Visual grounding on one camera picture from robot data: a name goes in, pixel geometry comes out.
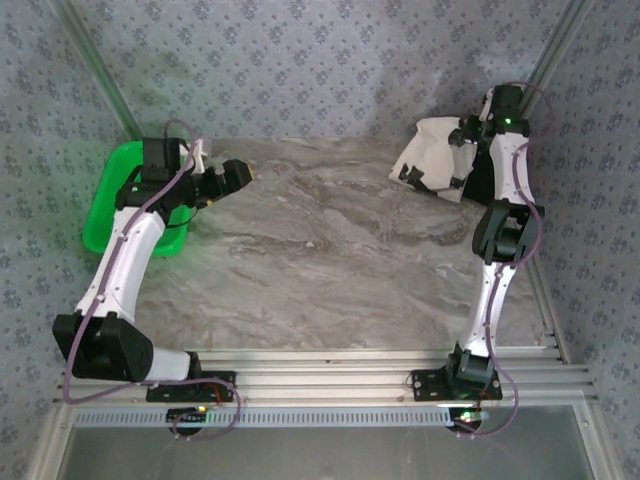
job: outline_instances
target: perforated metal strip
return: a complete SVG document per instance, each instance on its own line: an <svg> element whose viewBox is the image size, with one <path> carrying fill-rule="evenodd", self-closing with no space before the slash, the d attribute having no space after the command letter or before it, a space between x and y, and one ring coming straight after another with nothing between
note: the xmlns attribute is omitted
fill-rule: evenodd
<svg viewBox="0 0 640 480"><path fill-rule="evenodd" d="M78 428L166 427L166 408L81 408L74 421ZM228 425L234 409L207 413L200 426ZM446 408L246 408L239 428L296 427L443 427L453 425Z"/></svg>

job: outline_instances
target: gray marble tabletop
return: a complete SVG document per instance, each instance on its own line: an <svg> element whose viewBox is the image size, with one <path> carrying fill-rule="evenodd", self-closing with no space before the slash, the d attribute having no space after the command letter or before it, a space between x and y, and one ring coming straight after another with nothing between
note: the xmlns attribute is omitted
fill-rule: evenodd
<svg viewBox="0 0 640 480"><path fill-rule="evenodd" d="M391 182L404 145L375 139L224 140L215 162L255 180L198 213L184 251L153 258L136 324L173 348L451 348L469 314L483 208ZM500 345L537 345L524 269Z"/></svg>

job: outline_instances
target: patterned wallpaper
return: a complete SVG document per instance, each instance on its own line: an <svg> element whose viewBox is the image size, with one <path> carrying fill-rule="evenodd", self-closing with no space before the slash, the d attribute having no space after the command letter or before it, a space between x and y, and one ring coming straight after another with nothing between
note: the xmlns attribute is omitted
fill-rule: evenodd
<svg viewBox="0 0 640 480"><path fill-rule="evenodd" d="M73 0L143 130L406 135L527 78L564 1Z"/></svg>
<svg viewBox="0 0 640 480"><path fill-rule="evenodd" d="M640 4L597 2L553 76L555 132L531 166L564 334L591 366L629 478L640 478L639 52ZM534 125L545 116L540 102Z"/></svg>
<svg viewBox="0 0 640 480"><path fill-rule="evenodd" d="M60 378L51 336L96 266L80 229L109 151L111 110L46 1L0 12L0 478L24 474Z"/></svg>

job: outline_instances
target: green plastic bin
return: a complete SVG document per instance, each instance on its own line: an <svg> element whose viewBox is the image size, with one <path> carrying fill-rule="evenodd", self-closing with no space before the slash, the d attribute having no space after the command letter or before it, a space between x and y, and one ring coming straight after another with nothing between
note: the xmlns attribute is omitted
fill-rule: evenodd
<svg viewBox="0 0 640 480"><path fill-rule="evenodd" d="M107 249L113 230L113 216L116 212L116 193L126 182L131 171L141 164L141 141L125 143L116 148L109 156L82 232L82 243L90 251L104 253ZM190 215L189 208L179 207L171 214L169 224L186 222ZM186 238L187 225L166 229L153 250L153 256L177 255L182 251Z"/></svg>

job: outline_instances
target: glass panel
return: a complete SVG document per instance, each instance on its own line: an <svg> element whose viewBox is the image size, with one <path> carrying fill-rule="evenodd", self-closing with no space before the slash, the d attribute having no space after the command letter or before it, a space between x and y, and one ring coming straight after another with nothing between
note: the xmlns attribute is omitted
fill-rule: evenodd
<svg viewBox="0 0 640 480"><path fill-rule="evenodd" d="M491 413L485 427L509 414ZM168 429L76 428L59 480L593 478L570 407L522 408L505 432L444 428L240 428L213 441Z"/></svg>

